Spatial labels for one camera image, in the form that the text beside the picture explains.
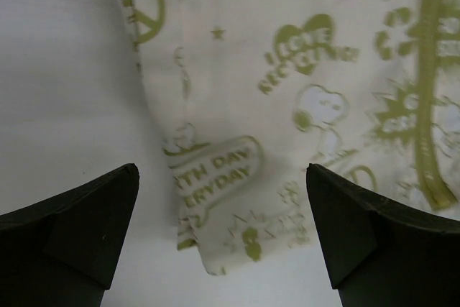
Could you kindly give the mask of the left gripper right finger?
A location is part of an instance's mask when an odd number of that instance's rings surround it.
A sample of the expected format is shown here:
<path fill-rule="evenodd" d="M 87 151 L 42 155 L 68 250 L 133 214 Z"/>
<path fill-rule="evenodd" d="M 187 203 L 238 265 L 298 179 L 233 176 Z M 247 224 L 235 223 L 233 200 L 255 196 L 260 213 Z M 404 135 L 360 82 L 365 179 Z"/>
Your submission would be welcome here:
<path fill-rule="evenodd" d="M 318 164 L 306 187 L 331 287 L 353 307 L 459 305 L 459 222 Z"/>

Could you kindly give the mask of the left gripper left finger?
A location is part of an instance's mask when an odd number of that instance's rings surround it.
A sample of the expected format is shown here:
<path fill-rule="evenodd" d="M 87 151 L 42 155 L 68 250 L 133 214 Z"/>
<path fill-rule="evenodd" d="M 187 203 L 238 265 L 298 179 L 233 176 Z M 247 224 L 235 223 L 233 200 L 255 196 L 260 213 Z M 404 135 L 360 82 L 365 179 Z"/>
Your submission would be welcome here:
<path fill-rule="evenodd" d="M 129 163 L 1 215 L 1 305 L 100 306 L 138 191 Z"/>

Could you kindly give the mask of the cream green printed jacket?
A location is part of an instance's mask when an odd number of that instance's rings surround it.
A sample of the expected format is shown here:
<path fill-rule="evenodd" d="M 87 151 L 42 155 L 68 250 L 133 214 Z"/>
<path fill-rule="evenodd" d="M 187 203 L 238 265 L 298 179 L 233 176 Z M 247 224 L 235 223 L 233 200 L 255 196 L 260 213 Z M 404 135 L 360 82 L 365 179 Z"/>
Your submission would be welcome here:
<path fill-rule="evenodd" d="M 314 241 L 319 164 L 459 217 L 459 0 L 119 0 L 210 275 Z"/>

